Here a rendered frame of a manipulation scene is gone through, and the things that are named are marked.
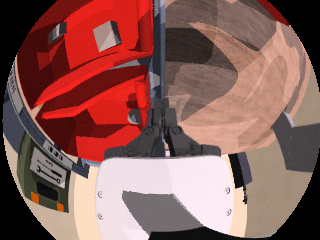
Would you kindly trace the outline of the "red bin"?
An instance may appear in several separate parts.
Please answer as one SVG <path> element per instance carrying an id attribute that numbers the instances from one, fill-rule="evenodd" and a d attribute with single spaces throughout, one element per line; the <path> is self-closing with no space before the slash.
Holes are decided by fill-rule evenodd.
<path id="1" fill-rule="evenodd" d="M 99 52 L 93 29 L 108 21 L 116 21 L 121 44 Z M 63 22 L 66 33 L 48 44 L 49 33 Z M 153 52 L 152 0 L 57 0 L 23 41 L 18 76 L 32 110 L 101 72 Z"/>
<path id="2" fill-rule="evenodd" d="M 267 0 L 256 0 L 258 1 L 274 18 L 276 21 L 290 26 L 287 20 L 282 16 L 282 14 Z"/>
<path id="3" fill-rule="evenodd" d="M 91 77 L 46 101 L 35 120 L 66 154 L 102 162 L 105 149 L 126 146 L 141 134 L 149 108 L 148 65 L 139 65 Z M 131 109 L 139 109 L 142 123 L 128 121 Z"/>

